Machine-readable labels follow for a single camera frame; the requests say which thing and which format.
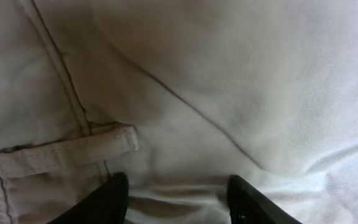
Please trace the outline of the beige shorts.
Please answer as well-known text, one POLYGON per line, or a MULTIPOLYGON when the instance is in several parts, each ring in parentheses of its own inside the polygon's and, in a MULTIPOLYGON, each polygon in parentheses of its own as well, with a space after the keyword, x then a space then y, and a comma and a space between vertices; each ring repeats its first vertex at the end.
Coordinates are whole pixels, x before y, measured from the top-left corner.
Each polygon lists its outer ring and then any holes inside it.
POLYGON ((358 223, 358 1, 0 1, 0 223, 116 172, 126 223, 229 223, 233 174, 358 223))

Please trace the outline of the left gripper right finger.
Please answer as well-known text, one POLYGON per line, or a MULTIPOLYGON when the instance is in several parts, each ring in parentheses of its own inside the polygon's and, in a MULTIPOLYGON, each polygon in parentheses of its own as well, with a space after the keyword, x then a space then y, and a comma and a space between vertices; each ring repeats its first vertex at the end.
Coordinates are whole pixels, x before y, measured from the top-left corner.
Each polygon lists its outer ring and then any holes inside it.
POLYGON ((232 224, 301 224, 239 175, 230 176, 226 200, 232 224))

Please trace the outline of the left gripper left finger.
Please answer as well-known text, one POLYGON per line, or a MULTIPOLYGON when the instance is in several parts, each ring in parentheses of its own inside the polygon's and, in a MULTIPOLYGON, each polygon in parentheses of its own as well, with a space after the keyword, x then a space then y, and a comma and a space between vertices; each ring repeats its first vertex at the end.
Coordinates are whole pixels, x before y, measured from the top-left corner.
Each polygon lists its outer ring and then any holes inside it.
POLYGON ((115 173, 71 209, 48 224, 123 224, 129 203, 129 181, 115 173))

